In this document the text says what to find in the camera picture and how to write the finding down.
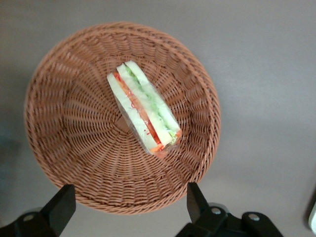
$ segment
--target gray background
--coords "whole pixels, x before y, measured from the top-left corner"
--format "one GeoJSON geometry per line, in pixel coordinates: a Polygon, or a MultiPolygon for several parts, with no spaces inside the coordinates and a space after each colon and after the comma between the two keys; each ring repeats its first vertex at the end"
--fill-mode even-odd
{"type": "MultiPolygon", "coordinates": [[[[133,21],[171,34],[206,67],[222,109],[221,141],[199,186],[209,202],[268,215],[287,237],[313,236],[316,2],[312,0],[0,1],[0,225],[57,188],[26,139],[26,87],[42,57],[79,29],[133,21]]],[[[172,237],[186,200],[136,216],[78,204],[63,237],[172,237]]]]}

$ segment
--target plastic wrap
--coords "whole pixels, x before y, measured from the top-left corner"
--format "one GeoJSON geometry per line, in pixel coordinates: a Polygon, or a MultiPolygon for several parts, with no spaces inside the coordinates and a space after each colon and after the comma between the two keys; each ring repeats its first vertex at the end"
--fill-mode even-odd
{"type": "Polygon", "coordinates": [[[179,144],[182,130],[161,95],[132,61],[118,66],[107,79],[127,125],[143,149],[164,158],[179,144]]]}

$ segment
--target brown wicker basket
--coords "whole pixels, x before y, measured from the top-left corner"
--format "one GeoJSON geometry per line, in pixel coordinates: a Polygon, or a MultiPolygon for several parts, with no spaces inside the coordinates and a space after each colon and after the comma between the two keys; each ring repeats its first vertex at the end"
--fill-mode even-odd
{"type": "Polygon", "coordinates": [[[25,123],[34,155],[57,186],[76,186],[92,208],[138,214],[170,205],[211,165],[220,134],[216,90],[175,38],[129,22],[81,30],[55,46],[30,82],[25,123]],[[181,144],[165,159],[142,149],[122,119],[106,75],[135,61],[170,106],[181,144]]]}

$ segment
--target metal screw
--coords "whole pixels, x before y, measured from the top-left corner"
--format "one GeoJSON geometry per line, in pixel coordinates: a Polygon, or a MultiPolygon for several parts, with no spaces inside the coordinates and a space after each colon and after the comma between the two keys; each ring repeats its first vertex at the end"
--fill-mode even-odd
{"type": "Polygon", "coordinates": [[[251,213],[251,214],[249,214],[248,216],[249,216],[249,218],[250,218],[251,220],[253,220],[253,221],[259,221],[259,220],[260,220],[260,217],[257,216],[256,214],[251,213]]]}
{"type": "Polygon", "coordinates": [[[30,221],[34,218],[34,214],[27,215],[23,218],[23,221],[30,221]]]}
{"type": "Polygon", "coordinates": [[[212,210],[212,212],[213,212],[215,215],[219,215],[219,214],[222,213],[221,210],[218,209],[217,207],[213,207],[211,210],[212,210]]]}

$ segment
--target white bread slice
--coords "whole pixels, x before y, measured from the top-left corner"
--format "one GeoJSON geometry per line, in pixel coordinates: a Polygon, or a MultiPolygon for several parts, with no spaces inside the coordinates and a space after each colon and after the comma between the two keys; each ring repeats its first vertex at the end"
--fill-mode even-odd
{"type": "Polygon", "coordinates": [[[168,128],[170,128],[174,132],[178,132],[180,130],[180,126],[173,116],[171,110],[167,106],[167,104],[164,102],[164,100],[161,98],[161,96],[157,93],[156,89],[153,88],[151,83],[148,81],[146,75],[142,71],[142,69],[133,61],[128,61],[125,63],[126,66],[130,68],[130,70],[135,74],[135,76],[138,78],[141,86],[145,89],[145,91],[155,98],[157,102],[157,106],[159,108],[159,113],[161,117],[163,118],[165,124],[168,128]]]}
{"type": "Polygon", "coordinates": [[[133,77],[131,77],[126,70],[125,64],[117,67],[117,71],[126,83],[131,92],[138,98],[141,105],[144,107],[150,122],[152,123],[160,142],[165,146],[172,141],[172,137],[166,130],[163,120],[158,116],[157,112],[153,110],[151,106],[151,101],[148,100],[147,95],[139,88],[139,84],[135,82],[133,77]]]}
{"type": "Polygon", "coordinates": [[[131,106],[131,101],[129,100],[125,92],[121,89],[113,73],[108,74],[107,79],[115,97],[118,99],[125,112],[127,113],[130,121],[133,123],[144,146],[148,149],[148,151],[150,151],[150,149],[152,148],[157,147],[157,143],[153,139],[152,135],[149,133],[144,121],[140,118],[137,109],[131,106]]]}

